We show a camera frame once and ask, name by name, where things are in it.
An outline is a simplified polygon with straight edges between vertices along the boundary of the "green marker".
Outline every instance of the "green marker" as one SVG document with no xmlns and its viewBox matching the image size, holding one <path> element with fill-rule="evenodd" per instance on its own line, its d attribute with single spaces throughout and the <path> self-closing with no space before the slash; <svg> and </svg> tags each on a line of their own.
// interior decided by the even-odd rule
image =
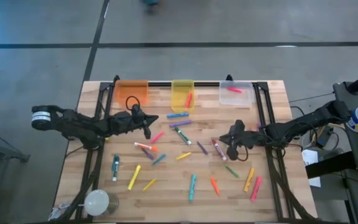
<svg viewBox="0 0 358 224">
<path fill-rule="evenodd" d="M 240 178 L 240 176 L 234 170 L 232 170 L 228 165 L 224 165 L 224 166 L 226 167 L 226 169 L 230 171 L 231 174 L 233 174 L 237 178 Z"/>
<path fill-rule="evenodd" d="M 191 141 L 179 130 L 178 127 L 175 127 L 175 131 L 180 135 L 183 140 L 185 140 L 187 145 L 191 145 Z"/>
</svg>

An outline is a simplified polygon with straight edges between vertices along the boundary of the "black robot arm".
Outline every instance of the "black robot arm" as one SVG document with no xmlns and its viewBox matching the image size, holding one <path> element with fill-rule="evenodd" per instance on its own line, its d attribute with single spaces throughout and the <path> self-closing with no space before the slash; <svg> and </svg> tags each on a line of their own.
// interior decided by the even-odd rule
<svg viewBox="0 0 358 224">
<path fill-rule="evenodd" d="M 32 112 L 33 128 L 56 130 L 69 140 L 78 138 L 85 149 L 97 149 L 103 145 L 104 138 L 136 129 L 143 129 L 146 139 L 150 139 L 149 126 L 158 119 L 157 115 L 145 114 L 138 104 L 132 106 L 131 114 L 121 111 L 102 120 L 55 105 L 33 106 Z"/>
<path fill-rule="evenodd" d="M 253 146 L 285 147 L 295 136 L 329 123 L 342 124 L 350 117 L 351 112 L 345 103 L 334 100 L 312 113 L 287 123 L 275 123 L 261 127 L 259 132 L 245 131 L 244 123 L 241 120 L 236 120 L 229 132 L 220 136 L 219 140 L 229 145 L 227 155 L 231 160 L 236 160 L 237 146 L 245 146 L 249 149 L 252 149 Z"/>
</svg>

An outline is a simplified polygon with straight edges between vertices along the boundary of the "wooden tabletop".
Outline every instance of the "wooden tabletop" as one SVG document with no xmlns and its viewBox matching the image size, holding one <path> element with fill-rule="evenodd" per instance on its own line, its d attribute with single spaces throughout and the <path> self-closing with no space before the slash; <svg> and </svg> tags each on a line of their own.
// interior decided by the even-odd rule
<svg viewBox="0 0 358 224">
<path fill-rule="evenodd" d="M 96 99 L 100 82 L 84 82 L 78 103 L 78 112 L 87 116 L 94 115 Z M 270 97 L 276 122 L 286 122 L 292 119 L 284 82 L 268 81 Z M 211 139 L 218 139 L 226 134 L 236 119 L 243 120 L 248 128 L 254 128 L 259 123 L 256 103 L 252 106 L 231 106 L 219 104 L 219 89 L 217 87 L 195 88 L 195 109 L 190 117 L 167 118 L 172 113 L 170 109 L 170 87 L 150 87 L 149 103 L 142 105 L 147 114 L 157 114 L 159 119 L 151 126 L 152 137 L 161 131 L 164 135 L 155 143 L 146 140 L 143 131 L 112 136 L 105 144 L 99 189 L 109 194 L 116 194 L 119 207 L 111 215 L 96 217 L 96 221 L 106 222 L 256 222 L 275 221 L 275 207 L 265 149 L 255 147 L 249 150 L 246 162 L 222 161 L 211 144 Z M 111 106 L 111 114 L 122 111 L 118 103 Z M 189 137 L 192 144 L 188 146 L 179 135 L 168 127 L 168 124 L 186 119 L 193 120 L 192 124 L 180 126 L 183 133 Z M 203 154 L 196 144 L 199 141 L 209 152 Z M 166 158 L 152 166 L 152 161 L 144 153 L 134 147 L 134 142 L 156 146 L 156 157 L 166 154 Z M 227 146 L 218 141 L 221 149 L 226 153 Z M 69 144 L 68 152 L 81 146 L 79 141 Z M 284 161 L 287 169 L 291 191 L 307 211 L 316 217 L 316 209 L 308 183 L 305 166 L 300 148 L 291 146 L 286 148 Z M 176 160 L 176 157 L 191 152 L 191 155 Z M 245 149 L 239 149 L 240 157 L 245 156 Z M 118 181 L 113 182 L 111 164 L 114 154 L 120 157 Z M 80 189 L 86 151 L 80 150 L 69 155 L 64 163 L 60 184 L 56 196 L 55 206 L 73 200 Z M 224 165 L 228 164 L 239 175 L 234 177 Z M 135 168 L 141 169 L 133 189 L 127 189 Z M 255 169 L 250 190 L 244 192 L 250 168 Z M 188 201 L 191 175 L 197 175 L 194 201 Z M 263 178 L 257 200 L 251 202 L 250 195 L 257 176 Z M 220 190 L 218 196 L 210 178 L 216 179 Z M 145 192 L 142 189 L 152 179 L 157 181 Z M 285 201 L 280 192 L 282 207 L 285 211 Z"/>
</svg>

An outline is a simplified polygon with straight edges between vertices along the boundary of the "floor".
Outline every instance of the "floor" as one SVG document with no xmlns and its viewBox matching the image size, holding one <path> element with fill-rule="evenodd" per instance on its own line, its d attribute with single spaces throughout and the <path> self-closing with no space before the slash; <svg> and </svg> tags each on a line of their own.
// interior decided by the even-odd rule
<svg viewBox="0 0 358 224">
<path fill-rule="evenodd" d="M 294 101 L 358 78 L 358 1 L 161 2 L 147 14 L 139 0 L 0 0 L 0 135 L 31 154 L 29 163 L 9 167 L 0 223 L 47 219 L 67 141 L 58 132 L 32 129 L 30 109 L 75 108 L 83 80 L 221 80 L 231 74 L 284 80 Z M 310 112 L 333 98 L 292 105 Z M 340 146 L 349 150 L 340 135 Z M 335 185 L 330 180 L 323 186 Z M 324 189 L 313 189 L 319 217 L 346 219 L 342 202 L 327 201 Z"/>
</svg>

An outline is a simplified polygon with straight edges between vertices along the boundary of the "white paper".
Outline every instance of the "white paper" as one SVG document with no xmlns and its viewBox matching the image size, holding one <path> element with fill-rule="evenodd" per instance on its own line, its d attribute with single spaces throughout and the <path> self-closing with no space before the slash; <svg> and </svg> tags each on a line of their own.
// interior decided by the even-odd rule
<svg viewBox="0 0 358 224">
<path fill-rule="evenodd" d="M 318 162 L 318 153 L 316 151 L 305 149 L 302 152 L 305 166 Z M 309 184 L 313 187 L 321 187 L 320 177 L 309 179 Z"/>
</svg>

